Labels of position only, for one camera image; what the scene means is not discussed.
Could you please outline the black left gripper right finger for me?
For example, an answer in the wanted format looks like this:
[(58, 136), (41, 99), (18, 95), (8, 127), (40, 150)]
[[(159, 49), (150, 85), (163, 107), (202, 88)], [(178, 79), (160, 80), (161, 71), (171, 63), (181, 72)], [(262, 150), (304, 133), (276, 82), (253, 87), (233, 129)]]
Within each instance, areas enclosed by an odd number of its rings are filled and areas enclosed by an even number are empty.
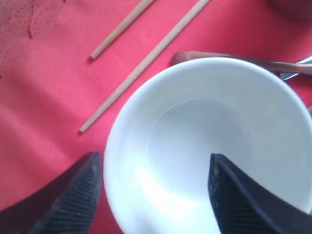
[(211, 154), (209, 199), (222, 234), (310, 234), (311, 215), (251, 179), (222, 154)]

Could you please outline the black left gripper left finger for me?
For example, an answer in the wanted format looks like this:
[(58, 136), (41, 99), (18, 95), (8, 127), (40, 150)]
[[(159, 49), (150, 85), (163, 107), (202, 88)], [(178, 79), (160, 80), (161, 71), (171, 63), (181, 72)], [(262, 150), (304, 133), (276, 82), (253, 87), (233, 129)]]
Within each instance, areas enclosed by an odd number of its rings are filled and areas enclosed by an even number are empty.
[(86, 234), (101, 191), (101, 161), (89, 152), (64, 173), (0, 212), (2, 234)]

